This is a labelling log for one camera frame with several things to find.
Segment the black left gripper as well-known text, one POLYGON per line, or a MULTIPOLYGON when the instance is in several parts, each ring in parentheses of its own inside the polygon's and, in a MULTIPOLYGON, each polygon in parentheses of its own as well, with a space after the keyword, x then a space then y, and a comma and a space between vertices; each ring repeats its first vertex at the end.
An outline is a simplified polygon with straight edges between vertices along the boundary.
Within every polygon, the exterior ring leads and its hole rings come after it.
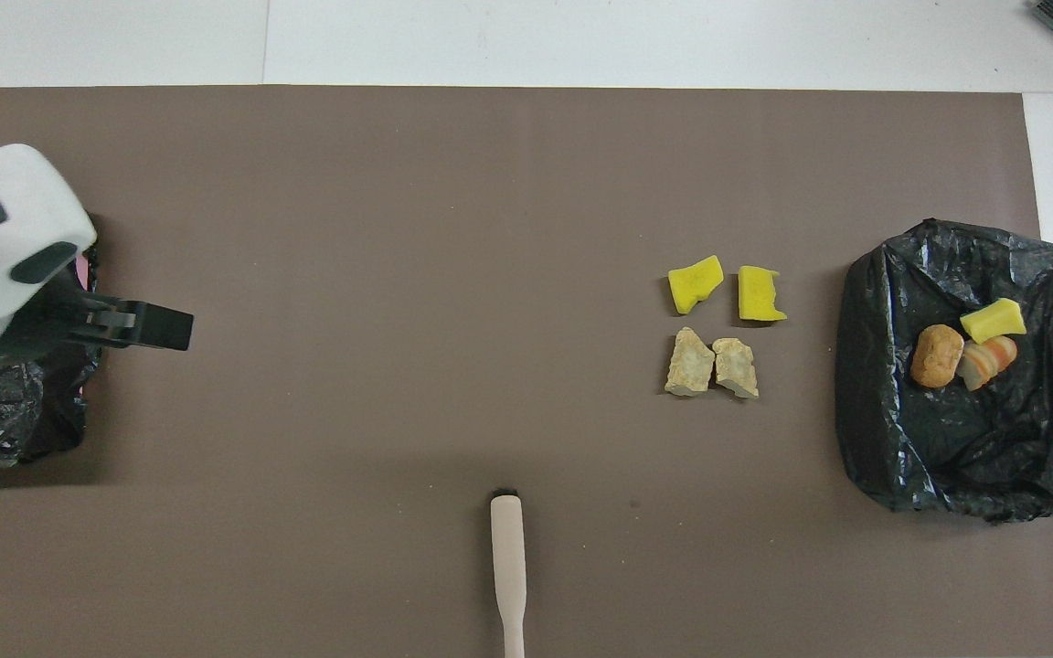
MULTIPOLYGON (((0 333, 0 366, 38 361, 90 325, 90 315, 113 311, 116 299, 84 290, 69 273, 43 283, 29 300, 12 313, 0 333)), ((194 316, 150 302, 123 302, 125 316, 117 341, 124 346, 168 348, 184 353, 191 345, 194 316)))

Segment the beige hand brush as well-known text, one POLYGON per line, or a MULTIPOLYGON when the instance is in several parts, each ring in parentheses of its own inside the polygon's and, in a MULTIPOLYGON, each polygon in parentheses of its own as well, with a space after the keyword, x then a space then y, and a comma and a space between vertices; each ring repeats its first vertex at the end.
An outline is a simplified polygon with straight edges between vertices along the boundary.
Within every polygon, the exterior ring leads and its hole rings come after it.
POLYGON ((505 658, 526 658, 526 541, 521 497, 497 490, 490 500, 495 600, 503 629, 505 658))

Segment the torn bread piece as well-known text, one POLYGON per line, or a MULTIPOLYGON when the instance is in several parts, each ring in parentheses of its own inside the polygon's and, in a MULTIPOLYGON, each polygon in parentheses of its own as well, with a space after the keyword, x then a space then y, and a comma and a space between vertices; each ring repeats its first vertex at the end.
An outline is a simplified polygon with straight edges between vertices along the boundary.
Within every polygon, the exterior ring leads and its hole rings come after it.
POLYGON ((752 348, 735 337, 719 338, 711 348, 715 354, 716 383, 737 398, 760 398, 752 348))
POLYGON ((675 334, 664 391, 680 397, 706 393, 714 372, 714 351, 689 326, 675 334))

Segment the yellow sponge piece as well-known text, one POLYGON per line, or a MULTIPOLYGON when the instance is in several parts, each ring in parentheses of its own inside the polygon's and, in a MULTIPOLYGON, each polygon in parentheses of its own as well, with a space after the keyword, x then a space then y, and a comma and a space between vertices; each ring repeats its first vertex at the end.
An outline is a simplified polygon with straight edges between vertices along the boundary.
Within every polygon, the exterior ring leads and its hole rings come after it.
POLYGON ((667 273, 670 297, 678 315, 688 315, 695 305, 709 299, 726 279, 718 255, 710 255, 694 265, 667 273))
POLYGON ((1021 305, 1008 297, 999 297, 981 310, 966 313, 960 322, 970 340, 978 345, 998 336, 1027 334, 1021 305))
POLYGON ((752 265, 737 271, 739 284, 739 318, 743 321, 778 322, 787 315, 776 305, 776 279, 779 272, 752 265))

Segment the brown fried nugget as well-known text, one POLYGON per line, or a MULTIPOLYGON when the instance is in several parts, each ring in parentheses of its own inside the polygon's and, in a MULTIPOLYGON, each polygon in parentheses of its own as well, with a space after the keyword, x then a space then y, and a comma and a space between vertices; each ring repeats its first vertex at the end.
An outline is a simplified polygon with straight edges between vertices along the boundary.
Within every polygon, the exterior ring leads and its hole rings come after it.
POLYGON ((963 338, 947 324, 923 328, 918 337, 909 368, 916 384, 941 388, 952 382, 963 354, 963 338))

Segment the bread piece with orange crust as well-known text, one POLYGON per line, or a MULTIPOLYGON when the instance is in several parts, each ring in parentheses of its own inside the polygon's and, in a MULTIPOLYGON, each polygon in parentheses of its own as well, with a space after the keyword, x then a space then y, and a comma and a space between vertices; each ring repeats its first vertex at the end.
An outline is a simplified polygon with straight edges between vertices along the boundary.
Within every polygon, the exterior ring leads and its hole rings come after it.
POLYGON ((1018 345, 1006 334, 977 343, 968 341, 957 363, 956 375, 966 390, 977 391, 1000 374, 1018 358, 1018 345))

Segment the brown table mat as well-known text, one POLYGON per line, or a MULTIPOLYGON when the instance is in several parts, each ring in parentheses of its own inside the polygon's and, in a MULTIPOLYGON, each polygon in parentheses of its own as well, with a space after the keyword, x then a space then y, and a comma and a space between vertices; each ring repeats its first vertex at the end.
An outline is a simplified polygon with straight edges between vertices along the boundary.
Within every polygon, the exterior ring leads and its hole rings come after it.
POLYGON ((848 266, 1039 232, 1019 96, 0 89, 13 143, 99 217, 102 292, 196 324, 0 470, 0 658, 501 658, 502 487, 537 658, 1053 654, 1053 517, 890 512, 835 437, 848 266), (667 393, 682 326, 760 398, 667 393))

